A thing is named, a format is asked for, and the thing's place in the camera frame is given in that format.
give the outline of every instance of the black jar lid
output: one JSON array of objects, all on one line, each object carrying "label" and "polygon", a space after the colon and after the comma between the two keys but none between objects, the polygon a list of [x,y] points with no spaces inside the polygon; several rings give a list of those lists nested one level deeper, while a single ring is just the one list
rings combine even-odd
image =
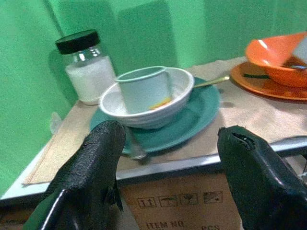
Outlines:
[{"label": "black jar lid", "polygon": [[56,45],[61,54],[72,54],[95,46],[99,42],[96,30],[86,30],[63,37],[56,41]]}]

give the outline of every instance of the gold spoon handle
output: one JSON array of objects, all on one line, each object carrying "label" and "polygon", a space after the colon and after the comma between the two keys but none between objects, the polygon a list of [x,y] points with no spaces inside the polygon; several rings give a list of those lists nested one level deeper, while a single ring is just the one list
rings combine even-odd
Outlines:
[{"label": "gold spoon handle", "polygon": [[213,80],[210,80],[210,81],[198,84],[198,85],[194,85],[194,88],[199,88],[199,87],[208,86],[208,85],[214,85],[214,84],[221,83],[221,82],[229,80],[229,79],[230,79],[229,75],[222,76],[222,77],[219,77],[219,78],[216,78],[216,79],[213,79]]}]

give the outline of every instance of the orange bowl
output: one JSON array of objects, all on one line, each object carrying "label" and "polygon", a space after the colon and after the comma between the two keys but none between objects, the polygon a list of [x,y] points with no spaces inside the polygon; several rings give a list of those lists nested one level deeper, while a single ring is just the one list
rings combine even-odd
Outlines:
[{"label": "orange bowl", "polygon": [[282,85],[307,87],[307,70],[283,67],[292,51],[307,35],[307,32],[253,40],[245,54],[249,62],[260,66],[269,77]]}]

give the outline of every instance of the orange plate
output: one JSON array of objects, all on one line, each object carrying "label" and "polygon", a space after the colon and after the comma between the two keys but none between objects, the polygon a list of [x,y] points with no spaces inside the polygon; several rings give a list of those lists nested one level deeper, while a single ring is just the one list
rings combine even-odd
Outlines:
[{"label": "orange plate", "polygon": [[307,101],[307,88],[280,85],[271,80],[262,68],[249,62],[234,67],[231,77],[238,85],[252,92],[275,98]]}]

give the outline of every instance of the bowl rim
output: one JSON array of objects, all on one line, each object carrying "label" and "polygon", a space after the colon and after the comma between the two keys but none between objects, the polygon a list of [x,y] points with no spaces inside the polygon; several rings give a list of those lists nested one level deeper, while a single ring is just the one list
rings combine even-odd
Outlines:
[{"label": "bowl rim", "polygon": [[109,94],[109,92],[113,88],[118,86],[118,82],[116,82],[113,85],[111,85],[100,97],[99,108],[102,110],[102,112],[104,112],[105,114],[112,116],[112,117],[116,117],[116,118],[137,118],[137,117],[142,117],[142,116],[144,117],[144,116],[148,116],[148,115],[151,115],[151,114],[155,114],[157,112],[163,111],[164,109],[170,107],[171,105],[177,104],[179,101],[181,101],[184,97],[186,97],[192,91],[192,89],[194,87],[194,77],[190,72],[188,72],[184,69],[175,68],[175,67],[166,67],[166,71],[168,69],[177,69],[177,70],[184,72],[186,74],[186,76],[188,77],[188,80],[189,80],[188,86],[184,89],[184,91],[181,93],[181,95],[176,97],[175,99],[173,99],[171,102],[169,102],[165,105],[162,105],[162,106],[160,106],[156,109],[148,110],[148,111],[141,112],[141,113],[118,115],[117,113],[113,113],[113,112],[108,111],[103,106],[103,100],[106,97],[106,95]]},{"label": "bowl rim", "polygon": [[305,34],[307,36],[307,32],[305,31],[305,32],[299,32],[299,33],[295,33],[295,34],[285,34],[285,35],[265,37],[265,38],[262,38],[262,39],[253,39],[253,40],[250,41],[250,43],[248,44],[248,46],[245,49],[245,56],[246,56],[246,58],[248,59],[249,62],[251,62],[251,63],[253,63],[253,64],[257,65],[257,66],[263,67],[263,68],[278,69],[278,70],[283,70],[283,71],[288,71],[288,72],[299,71],[299,70],[292,69],[292,68],[281,67],[281,66],[274,66],[274,65],[270,65],[270,64],[264,64],[263,62],[260,62],[257,59],[249,57],[248,56],[248,51],[251,49],[251,46],[255,42],[258,42],[259,40],[265,41],[265,40],[270,39],[270,38],[282,38],[282,37],[285,37],[285,36],[294,36],[294,35],[302,35],[302,34]]}]

